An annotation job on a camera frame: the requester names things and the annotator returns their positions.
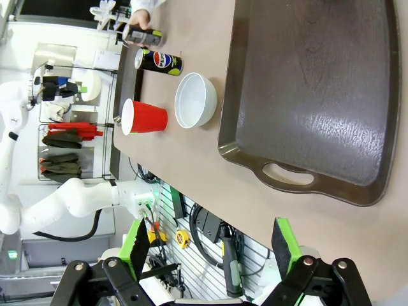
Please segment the human hand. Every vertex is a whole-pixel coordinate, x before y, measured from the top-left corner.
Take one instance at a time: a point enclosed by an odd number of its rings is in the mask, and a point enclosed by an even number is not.
[[[129,19],[129,24],[133,26],[140,26],[142,30],[149,28],[150,16],[147,10],[135,11]]]

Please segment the beige tabletop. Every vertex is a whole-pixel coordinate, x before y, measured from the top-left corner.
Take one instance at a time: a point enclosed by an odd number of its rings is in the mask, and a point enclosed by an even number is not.
[[[402,50],[408,52],[408,1],[397,0]],[[181,55],[180,77],[146,71],[142,101],[168,110],[163,133],[124,136],[115,128],[115,146],[158,177],[245,234],[270,247],[273,219],[287,217],[300,245],[316,248],[323,260],[353,259],[371,299],[392,295],[408,284],[408,96],[402,96],[397,154],[385,197],[359,208],[318,194],[271,189],[217,150],[235,1],[168,0],[155,13],[153,28],[168,41],[163,52]],[[403,58],[403,68],[408,62]],[[196,71],[215,85],[218,107],[203,127],[182,129],[174,97],[182,77]],[[403,69],[406,76],[408,69]],[[403,89],[408,78],[403,78]]]

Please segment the black can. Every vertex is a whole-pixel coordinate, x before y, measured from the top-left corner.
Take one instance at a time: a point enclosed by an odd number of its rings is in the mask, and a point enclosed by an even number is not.
[[[177,76],[183,70],[183,60],[177,56],[141,48],[136,53],[135,68]]]
[[[163,35],[158,30],[142,30],[137,25],[125,25],[122,32],[122,40],[131,43],[139,43],[145,46],[160,46]]]

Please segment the yellow tape measure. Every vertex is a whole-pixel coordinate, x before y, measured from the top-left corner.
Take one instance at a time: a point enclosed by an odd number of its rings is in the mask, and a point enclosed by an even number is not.
[[[181,246],[182,249],[185,249],[190,242],[189,234],[185,229],[179,229],[176,232],[176,241]]]

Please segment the can lid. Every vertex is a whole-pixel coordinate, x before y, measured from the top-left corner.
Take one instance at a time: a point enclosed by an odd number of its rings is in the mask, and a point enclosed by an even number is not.
[[[140,48],[135,57],[135,68],[139,69],[143,62],[143,48]]]
[[[130,30],[130,25],[126,24],[125,28],[123,28],[123,32],[122,32],[122,40],[123,41],[126,41],[126,39],[128,38],[129,30]]]

